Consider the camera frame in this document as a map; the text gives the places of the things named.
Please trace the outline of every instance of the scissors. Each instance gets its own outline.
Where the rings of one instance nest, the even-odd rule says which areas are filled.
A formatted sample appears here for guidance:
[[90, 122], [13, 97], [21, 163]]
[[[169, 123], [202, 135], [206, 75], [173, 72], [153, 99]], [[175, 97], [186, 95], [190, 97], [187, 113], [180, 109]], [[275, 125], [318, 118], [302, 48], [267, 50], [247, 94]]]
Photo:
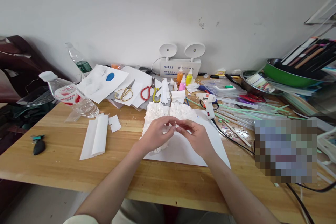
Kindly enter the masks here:
[[[135, 82], [135, 80], [132, 81], [131, 84], [129, 84], [129, 85], [128, 85], [127, 87], [125, 87], [124, 89], [119, 89], [119, 90], [116, 92], [116, 94], [114, 95], [114, 97], [115, 97], [117, 100], [121, 100], [121, 101], [123, 101], [123, 102], [126, 102], [126, 101], [130, 100], [130, 99], [133, 97], [133, 92], [132, 92], [131, 87], [132, 87], [132, 85], [134, 84], [134, 82]], [[123, 90], [123, 93], [122, 93], [121, 96], [118, 96], [118, 92], [121, 91], [121, 90]], [[127, 100], [124, 99], [125, 96], [126, 96], [129, 92], [132, 93], [131, 97], [128, 98]]]
[[[151, 93], [151, 88], [154, 88], [153, 101], [154, 102], [159, 102], [160, 99], [159, 100], [155, 100], [155, 94], [156, 94], [157, 91], [159, 91], [159, 89], [155, 87], [155, 78], [154, 77], [152, 77], [152, 85], [151, 86], [147, 86], [147, 87], [145, 87], [144, 89], [141, 90], [141, 93], [140, 93], [141, 98], [143, 100], [149, 100], [149, 98], [151, 96], [151, 94], [150, 94]], [[145, 89], [148, 89], [148, 98], [147, 99], [142, 96], [142, 93], [145, 91]]]

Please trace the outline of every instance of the white wall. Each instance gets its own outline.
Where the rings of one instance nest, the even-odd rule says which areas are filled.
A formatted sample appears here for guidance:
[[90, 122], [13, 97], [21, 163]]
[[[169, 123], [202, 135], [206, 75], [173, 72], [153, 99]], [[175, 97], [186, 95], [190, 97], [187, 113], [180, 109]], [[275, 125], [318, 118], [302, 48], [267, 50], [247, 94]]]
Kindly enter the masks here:
[[79, 70], [65, 42], [92, 64], [143, 66], [163, 43], [175, 42], [182, 57], [187, 44], [202, 42], [201, 71], [257, 69], [310, 35], [315, 28], [303, 23], [325, 1], [0, 0], [0, 35], [23, 36], [72, 78]]

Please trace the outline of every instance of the green bowl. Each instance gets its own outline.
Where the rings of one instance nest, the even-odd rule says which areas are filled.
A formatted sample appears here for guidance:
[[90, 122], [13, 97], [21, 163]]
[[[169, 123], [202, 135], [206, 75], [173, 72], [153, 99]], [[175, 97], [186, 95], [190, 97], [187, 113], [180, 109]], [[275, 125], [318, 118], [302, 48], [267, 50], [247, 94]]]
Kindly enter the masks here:
[[334, 76], [326, 72], [325, 72], [326, 75], [322, 79], [310, 79], [292, 73], [288, 73], [274, 66], [274, 64], [279, 61], [281, 61], [281, 59], [276, 58], [268, 59], [267, 64], [264, 67], [265, 75], [278, 83], [297, 88], [303, 88], [303, 87], [306, 88], [309, 86], [314, 86], [321, 82], [334, 82], [336, 80]]

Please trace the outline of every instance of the yellow paint bottle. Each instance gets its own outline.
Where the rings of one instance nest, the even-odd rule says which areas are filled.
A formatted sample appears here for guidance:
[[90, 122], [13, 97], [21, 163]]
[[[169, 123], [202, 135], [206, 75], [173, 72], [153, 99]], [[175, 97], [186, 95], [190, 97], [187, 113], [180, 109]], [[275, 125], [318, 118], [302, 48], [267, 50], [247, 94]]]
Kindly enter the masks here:
[[191, 81], [193, 79], [193, 73], [192, 72], [193, 72], [193, 69], [191, 68], [190, 71], [189, 71], [189, 73], [188, 73], [188, 75], [187, 75], [187, 79], [185, 81], [185, 84], [187, 86], [191, 83]]

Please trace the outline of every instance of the blue paint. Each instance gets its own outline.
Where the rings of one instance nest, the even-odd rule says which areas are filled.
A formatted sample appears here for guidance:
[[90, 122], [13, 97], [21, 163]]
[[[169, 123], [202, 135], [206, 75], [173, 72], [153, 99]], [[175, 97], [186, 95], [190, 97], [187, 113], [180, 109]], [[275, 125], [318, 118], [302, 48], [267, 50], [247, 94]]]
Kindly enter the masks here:
[[111, 81], [114, 78], [114, 73], [110, 73], [107, 77], [106, 77], [106, 81]]

